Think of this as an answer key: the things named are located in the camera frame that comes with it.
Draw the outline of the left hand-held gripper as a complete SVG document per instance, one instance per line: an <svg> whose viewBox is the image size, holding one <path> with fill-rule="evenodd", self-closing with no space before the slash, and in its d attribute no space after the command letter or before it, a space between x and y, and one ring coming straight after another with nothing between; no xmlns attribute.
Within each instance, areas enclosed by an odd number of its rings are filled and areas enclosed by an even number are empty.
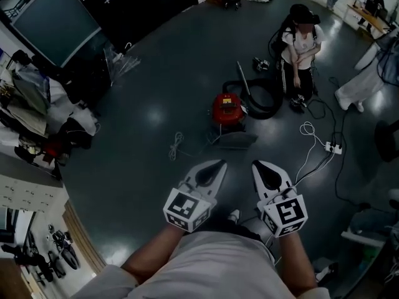
<svg viewBox="0 0 399 299"><path fill-rule="evenodd" d="M186 232L199 228L217 204L216 195L227 168L227 162L222 159L194 166L185 181L171 190L163 207L166 221Z"/></svg>

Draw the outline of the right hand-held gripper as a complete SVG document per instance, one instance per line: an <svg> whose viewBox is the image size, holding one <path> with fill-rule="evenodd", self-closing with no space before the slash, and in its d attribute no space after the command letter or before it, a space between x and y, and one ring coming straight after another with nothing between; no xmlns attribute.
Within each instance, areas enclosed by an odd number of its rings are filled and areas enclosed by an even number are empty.
<svg viewBox="0 0 399 299"><path fill-rule="evenodd" d="M297 193L288 173L275 164L255 160L251 165L254 187L259 196L259 220L280 238L300 230L308 220L304 197Z"/></svg>

